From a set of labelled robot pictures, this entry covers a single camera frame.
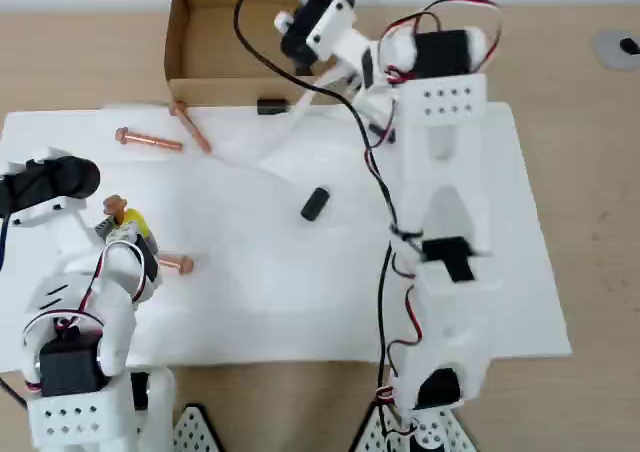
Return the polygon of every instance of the yellow object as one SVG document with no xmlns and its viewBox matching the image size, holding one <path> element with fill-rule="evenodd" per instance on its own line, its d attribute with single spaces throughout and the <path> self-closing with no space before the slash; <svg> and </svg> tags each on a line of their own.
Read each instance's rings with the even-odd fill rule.
<svg viewBox="0 0 640 452">
<path fill-rule="evenodd" d="M 124 213 L 124 219 L 122 220 L 122 224 L 120 224 L 119 226 L 122 226 L 124 224 L 129 224 L 131 222 L 135 222 L 136 224 L 138 224 L 140 235 L 142 235 L 144 239 L 149 238 L 149 236 L 151 235 L 149 226 L 147 225 L 147 222 L 144 220 L 144 217 L 142 216 L 142 214 L 138 212 L 136 209 L 127 209 Z"/>
</svg>

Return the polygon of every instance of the table surface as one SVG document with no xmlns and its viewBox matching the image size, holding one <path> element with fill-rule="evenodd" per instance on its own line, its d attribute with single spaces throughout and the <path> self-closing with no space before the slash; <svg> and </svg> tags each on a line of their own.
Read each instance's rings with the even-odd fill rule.
<svg viewBox="0 0 640 452">
<path fill-rule="evenodd" d="M 371 11 L 369 20 L 387 15 Z M 506 9 L 490 93 L 516 117 L 575 356 L 491 366 L 481 398 L 461 410 L 483 450 L 637 450 L 640 71 L 604 69 L 590 43 L 603 29 L 637 35 L 639 19 L 640 7 Z M 164 13 L 0 15 L 0 113 L 168 100 L 166 22 Z M 176 374 L 177 410 L 205 403 L 227 450 L 346 450 L 375 367 L 265 364 Z M 5 444 L 30 450 L 25 417 L 13 407 L 0 397 Z"/>
</svg>

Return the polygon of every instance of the copper screw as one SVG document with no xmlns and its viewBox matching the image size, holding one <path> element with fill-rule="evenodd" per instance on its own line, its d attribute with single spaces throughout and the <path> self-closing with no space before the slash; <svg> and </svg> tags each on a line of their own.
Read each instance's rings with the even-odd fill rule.
<svg viewBox="0 0 640 452">
<path fill-rule="evenodd" d="M 129 142 L 136 142 L 138 144 L 151 145 L 154 147 L 161 147 L 163 149 L 175 150 L 176 152 L 182 152 L 181 142 L 160 139 L 149 135 L 135 134 L 130 132 L 128 127 L 120 127 L 116 130 L 116 140 L 122 145 L 128 144 Z"/>
<path fill-rule="evenodd" d="M 180 120 L 182 126 L 187 129 L 187 132 L 191 134 L 191 137 L 195 139 L 195 141 L 198 143 L 198 146 L 205 154 L 211 153 L 211 144 L 209 143 L 207 138 L 202 135 L 202 133 L 198 130 L 198 127 L 196 127 L 196 124 L 194 124 L 187 115 L 187 105 L 184 102 L 180 100 L 174 101 L 169 108 L 169 113 L 174 117 L 178 117 L 178 120 Z"/>
<path fill-rule="evenodd" d="M 188 255 L 158 254 L 158 263 L 171 269 L 178 269 L 180 275 L 193 272 L 193 259 Z"/>
</svg>

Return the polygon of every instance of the small black cylinder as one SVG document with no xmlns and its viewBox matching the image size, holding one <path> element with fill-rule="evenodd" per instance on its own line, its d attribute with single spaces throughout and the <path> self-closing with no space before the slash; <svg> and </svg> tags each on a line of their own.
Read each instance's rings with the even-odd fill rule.
<svg viewBox="0 0 640 452">
<path fill-rule="evenodd" d="M 304 207 L 300 211 L 300 215 L 309 222 L 314 222 L 320 215 L 320 212 L 322 212 L 322 209 L 324 209 L 328 200 L 329 192 L 322 187 L 318 187 L 313 191 L 313 194 L 311 194 L 307 203 L 304 204 Z"/>
</svg>

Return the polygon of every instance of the black rubber piece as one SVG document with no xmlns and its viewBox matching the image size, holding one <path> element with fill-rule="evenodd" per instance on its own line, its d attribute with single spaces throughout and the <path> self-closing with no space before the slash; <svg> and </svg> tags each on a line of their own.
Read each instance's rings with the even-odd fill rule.
<svg viewBox="0 0 640 452">
<path fill-rule="evenodd" d="M 454 283 L 475 280 L 469 266 L 469 257 L 475 254 L 464 237 L 425 240 L 422 242 L 422 252 L 427 262 L 444 262 Z"/>
<path fill-rule="evenodd" d="M 258 115 L 277 115 L 289 110 L 289 101 L 280 99 L 258 99 Z"/>
<path fill-rule="evenodd" d="M 322 209 L 324 209 L 324 206 L 327 205 L 329 197 L 329 192 L 326 189 L 318 187 L 313 191 L 313 194 L 311 194 L 307 203 L 304 204 L 304 207 L 300 211 L 300 215 L 309 222 L 314 222 L 320 215 L 320 212 L 322 212 Z"/>
</svg>

